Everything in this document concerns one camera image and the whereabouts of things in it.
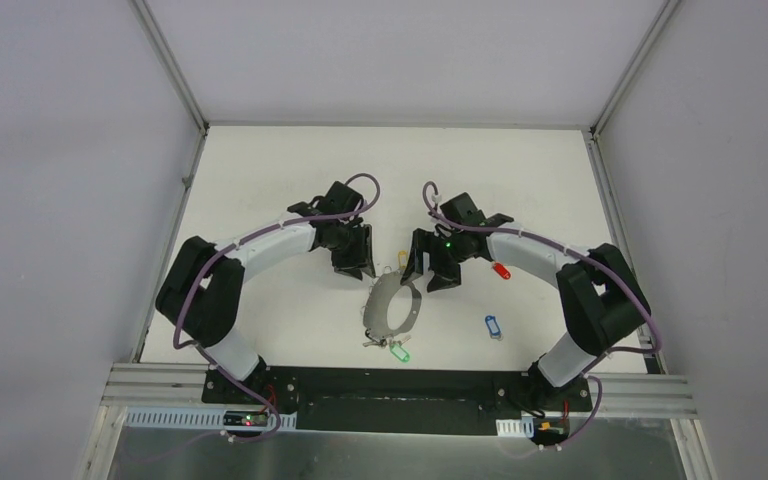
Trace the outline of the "metal crescent keyring plate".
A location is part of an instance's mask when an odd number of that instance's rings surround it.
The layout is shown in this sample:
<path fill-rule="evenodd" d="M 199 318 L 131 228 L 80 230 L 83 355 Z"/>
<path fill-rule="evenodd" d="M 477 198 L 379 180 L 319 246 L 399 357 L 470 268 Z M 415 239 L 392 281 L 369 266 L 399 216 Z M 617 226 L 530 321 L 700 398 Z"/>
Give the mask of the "metal crescent keyring plate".
<path fill-rule="evenodd" d="M 368 298 L 361 309 L 366 341 L 387 339 L 390 343 L 414 328 L 421 311 L 422 295 L 413 283 L 401 285 L 401 276 L 399 270 L 387 270 L 370 287 Z M 391 327 L 388 323 L 389 306 L 402 289 L 410 291 L 411 306 L 402 323 Z"/>

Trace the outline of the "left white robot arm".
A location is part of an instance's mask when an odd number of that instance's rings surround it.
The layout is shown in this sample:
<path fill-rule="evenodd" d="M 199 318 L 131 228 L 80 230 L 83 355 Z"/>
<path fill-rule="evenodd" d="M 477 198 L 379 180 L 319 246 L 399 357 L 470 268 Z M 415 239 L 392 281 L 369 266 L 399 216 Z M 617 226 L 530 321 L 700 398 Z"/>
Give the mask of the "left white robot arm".
<path fill-rule="evenodd" d="M 174 327 L 176 349 L 195 346 L 230 375 L 226 389 L 241 404 L 265 390 L 265 362 L 235 326 L 246 282 L 280 262 L 317 249 L 333 270 L 361 280 L 374 277 L 372 228 L 362 215 L 376 204 L 349 182 L 334 182 L 308 202 L 289 206 L 277 220 L 225 241 L 193 236 L 180 246 L 154 300 Z"/>

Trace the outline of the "black key tag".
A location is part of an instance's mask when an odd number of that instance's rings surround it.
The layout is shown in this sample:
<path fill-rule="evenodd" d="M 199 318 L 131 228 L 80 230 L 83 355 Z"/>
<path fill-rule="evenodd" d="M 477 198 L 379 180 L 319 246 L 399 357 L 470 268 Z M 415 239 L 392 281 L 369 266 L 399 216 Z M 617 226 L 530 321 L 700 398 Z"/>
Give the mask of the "black key tag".
<path fill-rule="evenodd" d="M 362 344 L 363 347 L 378 347 L 378 348 L 385 348 L 389 344 L 389 341 L 387 339 L 380 339 L 380 340 L 368 340 Z"/>

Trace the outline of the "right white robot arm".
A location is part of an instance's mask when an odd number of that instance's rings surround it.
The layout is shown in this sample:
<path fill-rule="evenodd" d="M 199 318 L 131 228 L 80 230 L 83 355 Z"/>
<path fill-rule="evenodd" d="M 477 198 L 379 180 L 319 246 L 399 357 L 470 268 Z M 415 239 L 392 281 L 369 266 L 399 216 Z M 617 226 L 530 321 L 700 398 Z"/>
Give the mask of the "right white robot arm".
<path fill-rule="evenodd" d="M 529 231 L 502 213 L 480 210 L 468 193 L 438 205 L 435 222 L 417 229 L 401 282 L 430 274 L 428 292 L 462 283 L 462 263 L 481 258 L 531 274 L 560 297 L 565 333 L 527 372 L 529 400 L 543 410 L 567 397 L 567 386 L 652 319 L 651 308 L 620 250 L 604 243 L 586 252 Z"/>

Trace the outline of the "yellow key tag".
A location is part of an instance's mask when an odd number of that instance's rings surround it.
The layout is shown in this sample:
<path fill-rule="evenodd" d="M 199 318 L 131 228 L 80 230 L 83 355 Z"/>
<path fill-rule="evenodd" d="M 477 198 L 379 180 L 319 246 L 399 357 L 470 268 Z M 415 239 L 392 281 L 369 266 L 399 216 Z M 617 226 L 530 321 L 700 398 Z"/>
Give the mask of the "yellow key tag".
<path fill-rule="evenodd" d="M 408 252 L 404 250 L 399 251 L 397 258 L 398 258 L 398 266 L 400 268 L 405 268 L 408 264 Z"/>

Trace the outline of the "green key tag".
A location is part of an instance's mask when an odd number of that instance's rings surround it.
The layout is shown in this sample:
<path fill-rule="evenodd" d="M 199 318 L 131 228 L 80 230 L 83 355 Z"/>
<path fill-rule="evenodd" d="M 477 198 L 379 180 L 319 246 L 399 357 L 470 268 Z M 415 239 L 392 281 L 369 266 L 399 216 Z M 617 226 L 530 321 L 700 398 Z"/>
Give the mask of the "green key tag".
<path fill-rule="evenodd" d="M 404 348 L 400 341 L 390 342 L 389 351 L 401 363 L 408 363 L 411 360 L 410 353 Z"/>

